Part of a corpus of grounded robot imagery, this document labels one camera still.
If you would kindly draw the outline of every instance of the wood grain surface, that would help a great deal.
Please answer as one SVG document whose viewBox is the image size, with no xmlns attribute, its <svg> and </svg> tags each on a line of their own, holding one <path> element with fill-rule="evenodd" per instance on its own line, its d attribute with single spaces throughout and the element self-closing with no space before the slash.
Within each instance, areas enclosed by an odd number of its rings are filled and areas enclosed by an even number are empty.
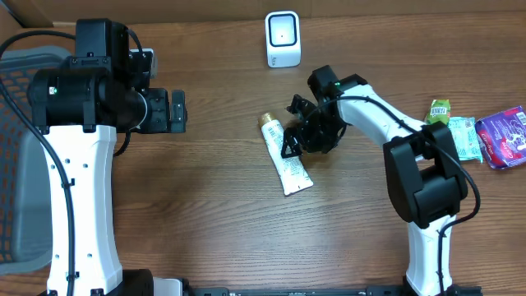
<svg viewBox="0 0 526 296">
<path fill-rule="evenodd" d="M 328 155 L 305 156 L 314 187 L 284 197 L 256 120 L 267 111 L 283 124 L 292 119 L 284 107 L 294 94 L 313 98 L 312 70 L 330 64 L 339 77 L 358 73 L 414 118 L 433 99 L 475 118 L 526 104 L 526 12 L 305 20 L 302 63 L 287 69 L 266 65 L 262 21 L 132 28 L 158 54 L 151 86 L 185 90 L 189 120 L 185 134 L 134 134 L 114 160 L 119 258 L 126 269 L 187 277 L 198 287 L 401 283 L 407 225 L 387 196 L 380 147 L 358 130 L 349 128 Z M 55 38 L 17 48 L 49 43 L 72 50 Z M 454 227 L 454 281 L 485 294 L 526 294 L 526 166 L 464 167 L 482 209 Z M 469 213 L 473 195 L 461 206 Z M 47 272 L 0 277 L 0 294 L 37 294 Z"/>
</svg>

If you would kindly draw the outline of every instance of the toothpaste tube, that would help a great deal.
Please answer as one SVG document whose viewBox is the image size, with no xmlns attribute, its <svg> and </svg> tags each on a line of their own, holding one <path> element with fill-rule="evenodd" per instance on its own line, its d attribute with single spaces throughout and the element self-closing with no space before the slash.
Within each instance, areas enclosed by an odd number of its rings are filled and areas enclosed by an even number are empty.
<svg viewBox="0 0 526 296">
<path fill-rule="evenodd" d="M 270 157 L 278 170 L 285 196 L 314 185 L 298 156 L 287 159 L 281 157 L 283 127 L 279 120 L 272 113 L 265 113 L 259 117 L 258 122 Z"/>
</svg>

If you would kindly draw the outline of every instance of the snack package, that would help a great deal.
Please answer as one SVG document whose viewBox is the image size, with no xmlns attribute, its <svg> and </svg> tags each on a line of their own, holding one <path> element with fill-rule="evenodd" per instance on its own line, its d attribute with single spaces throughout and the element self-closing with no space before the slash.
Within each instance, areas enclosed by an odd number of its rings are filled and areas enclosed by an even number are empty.
<svg viewBox="0 0 526 296">
<path fill-rule="evenodd" d="M 434 99 L 426 115 L 426 124 L 442 121 L 447 124 L 451 117 L 451 105 L 448 99 Z"/>
<path fill-rule="evenodd" d="M 480 149 L 493 169 L 526 162 L 526 115 L 521 106 L 479 119 L 475 129 Z"/>
<path fill-rule="evenodd" d="M 482 162 L 482 152 L 475 131 L 475 118 L 452 117 L 447 127 L 453 136 L 460 160 L 479 160 Z"/>
</svg>

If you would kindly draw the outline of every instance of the black cable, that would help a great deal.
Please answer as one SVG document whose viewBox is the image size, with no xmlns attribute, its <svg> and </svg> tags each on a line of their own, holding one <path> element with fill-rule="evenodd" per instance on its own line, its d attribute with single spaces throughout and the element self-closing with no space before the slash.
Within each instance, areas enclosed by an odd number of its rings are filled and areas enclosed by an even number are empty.
<svg viewBox="0 0 526 296">
<path fill-rule="evenodd" d="M 416 134 L 421 139 L 423 139 L 427 144 L 429 144 L 430 147 L 432 147 L 433 149 L 435 149 L 438 152 L 440 152 L 443 156 L 445 156 L 454 166 L 457 167 L 457 169 L 459 169 L 462 172 L 462 174 L 464 175 L 466 180 L 468 180 L 469 185 L 473 189 L 473 194 L 475 196 L 475 207 L 473 208 L 473 211 L 469 215 L 466 215 L 465 217 L 459 218 L 459 219 L 457 219 L 455 221 L 449 222 L 448 224 L 444 225 L 442 227 L 441 231 L 439 232 L 439 238 L 438 238 L 438 272 L 437 272 L 437 274 L 438 274 L 439 284 L 440 284 L 440 287 L 441 287 L 441 294 L 445 296 L 444 279 L 443 279 L 443 274 L 442 274 L 442 245 L 443 245 L 442 239 L 445 236 L 445 231 L 449 227 L 457 225 L 457 224 L 460 224 L 460 223 L 463 223 L 463 222 L 465 222 L 467 220 L 472 219 L 478 213 L 478 211 L 480 210 L 480 203 L 481 203 L 481 201 L 480 201 L 480 192 L 478 191 L 477 185 L 475 185 L 475 181 L 473 181 L 473 178 L 471 178 L 469 173 L 449 153 L 445 152 L 442 148 L 437 146 L 436 143 L 434 141 L 432 141 L 431 139 L 426 138 L 421 132 L 419 132 L 419 131 L 415 130 L 414 128 L 410 127 L 409 125 L 407 125 L 407 123 L 405 123 L 404 120 L 396 117 L 396 115 L 390 109 L 385 107 L 382 103 L 380 103 L 380 102 L 378 102 L 376 100 L 373 100 L 373 99 L 371 99 L 369 97 L 350 95 L 350 96 L 339 97 L 339 98 L 333 99 L 333 100 L 331 100 L 329 102 L 323 103 L 323 104 L 317 106 L 314 110 L 312 110 L 312 112 L 310 112 L 303 119 L 303 124 L 306 124 L 308 122 L 308 119 L 315 112 L 317 112 L 320 109 L 326 107 L 327 105 L 333 104 L 334 102 L 337 102 L 337 101 L 340 101 L 340 100 L 347 100 L 347 99 L 350 99 L 350 100 L 355 99 L 355 100 L 366 101 L 366 102 L 372 103 L 375 106 L 377 106 L 378 108 L 382 109 L 382 111 L 384 111 L 387 115 L 389 115 L 389 117 L 393 118 L 393 120 L 396 123 L 398 123 L 401 127 L 403 127 L 404 129 L 406 129 L 409 132 L 412 132 L 412 133 Z"/>
<path fill-rule="evenodd" d="M 137 37 L 137 34 L 135 34 L 135 32 L 129 28 L 127 28 L 127 33 L 130 35 L 130 37 L 135 42 L 137 49 L 139 49 L 139 54 L 141 56 L 141 60 L 137 64 L 137 77 L 136 77 L 136 83 L 137 83 L 138 81 L 141 80 L 141 75 L 142 75 L 143 69 L 145 68 L 144 63 L 145 63 L 146 57 L 142 51 L 142 45 L 141 45 L 141 42 L 139 41 L 139 37 Z"/>
<path fill-rule="evenodd" d="M 6 49 L 13 43 L 15 43 L 17 40 L 31 37 L 31 36 L 37 36 L 37 35 L 50 35 L 50 36 L 58 36 L 58 37 L 64 37 L 68 39 L 75 39 L 75 35 L 70 35 L 62 32 L 56 32 L 51 30 L 35 30 L 31 32 L 25 32 L 22 34 L 18 34 L 15 36 L 12 36 L 10 39 L 6 40 L 2 45 L 0 45 L 0 59 L 2 59 L 3 53 L 6 51 Z M 67 211 L 67 238 L 68 238 L 68 271 L 67 271 L 67 296 L 73 295 L 73 287 L 74 287 L 74 280 L 75 280 L 75 225 L 74 225 L 74 219 L 73 219 L 73 201 L 72 201 L 72 191 L 70 189 L 70 183 L 69 179 L 66 175 L 66 170 L 64 169 L 62 162 L 60 161 L 60 158 L 58 158 L 57 153 L 52 148 L 52 146 L 49 144 L 49 142 L 45 139 L 44 136 L 39 132 L 39 130 L 36 129 L 36 127 L 31 123 L 31 121 L 24 115 L 24 113 L 16 106 L 15 101 L 12 99 L 12 97 L 9 95 L 9 92 L 6 89 L 6 86 L 2 82 L 2 78 L 0 77 L 0 92 L 3 95 L 3 98 L 6 100 L 7 105 L 11 107 L 11 110 L 13 111 L 16 116 L 27 126 L 27 128 L 33 133 L 33 135 L 36 136 L 36 138 L 40 141 L 42 146 L 45 148 L 45 150 L 48 152 L 49 156 L 55 163 L 55 166 L 57 168 L 58 174 L 60 175 L 60 179 L 62 182 L 62 187 L 64 188 L 64 196 L 66 198 L 66 211 Z"/>
<path fill-rule="evenodd" d="M 126 131 L 126 137 L 124 138 L 124 142 L 122 143 L 121 148 L 119 148 L 117 152 L 113 153 L 113 157 L 117 157 L 121 155 L 122 153 L 124 153 L 124 151 L 126 151 L 126 148 L 128 147 L 128 145 L 130 145 L 131 138 L 132 138 L 132 132 Z"/>
</svg>

